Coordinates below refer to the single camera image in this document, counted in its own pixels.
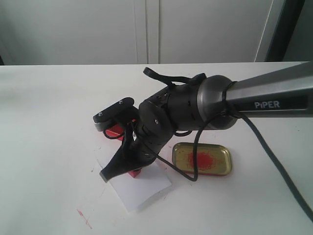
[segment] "tin lid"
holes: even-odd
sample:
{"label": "tin lid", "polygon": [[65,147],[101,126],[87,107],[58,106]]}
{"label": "tin lid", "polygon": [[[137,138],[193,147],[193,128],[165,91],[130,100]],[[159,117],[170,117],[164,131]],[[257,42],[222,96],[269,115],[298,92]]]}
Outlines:
{"label": "tin lid", "polygon": [[[173,164],[185,173],[193,173],[193,143],[181,142],[173,147]],[[217,144],[198,144],[198,169],[202,175],[224,176],[231,172],[229,150]]]}

